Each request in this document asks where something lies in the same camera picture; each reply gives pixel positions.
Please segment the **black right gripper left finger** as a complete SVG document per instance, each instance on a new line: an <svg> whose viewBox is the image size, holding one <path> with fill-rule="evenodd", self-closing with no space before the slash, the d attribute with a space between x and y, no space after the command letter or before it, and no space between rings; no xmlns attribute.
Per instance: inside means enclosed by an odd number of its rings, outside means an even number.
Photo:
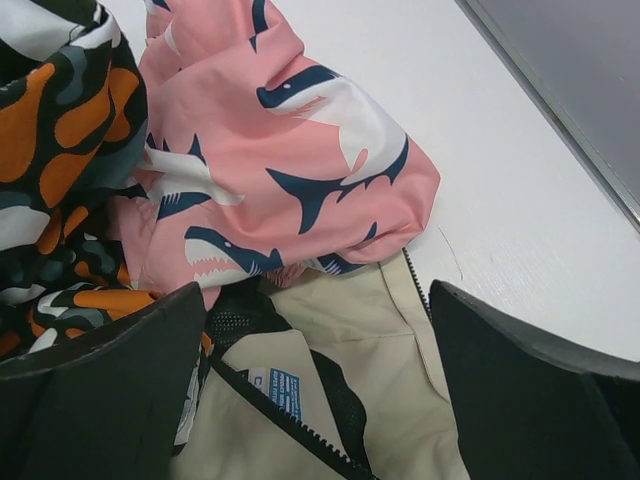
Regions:
<svg viewBox="0 0 640 480"><path fill-rule="evenodd" d="M191 283L3 362L2 478L167 478L205 318Z"/></svg>

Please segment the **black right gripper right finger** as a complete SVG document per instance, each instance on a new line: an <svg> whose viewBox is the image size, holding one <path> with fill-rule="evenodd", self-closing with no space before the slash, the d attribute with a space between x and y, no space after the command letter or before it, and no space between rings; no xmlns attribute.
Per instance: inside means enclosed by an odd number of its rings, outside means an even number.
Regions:
<svg viewBox="0 0 640 480"><path fill-rule="evenodd" d="M442 281L434 329L473 479L636 479L639 365L511 317Z"/></svg>

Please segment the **beige zip jacket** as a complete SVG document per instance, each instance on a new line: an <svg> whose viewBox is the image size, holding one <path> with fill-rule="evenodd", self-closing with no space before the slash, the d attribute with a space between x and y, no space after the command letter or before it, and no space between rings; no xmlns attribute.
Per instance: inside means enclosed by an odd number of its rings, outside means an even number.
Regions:
<svg viewBox="0 0 640 480"><path fill-rule="evenodd" d="M223 288L173 479L465 479L408 258Z"/></svg>

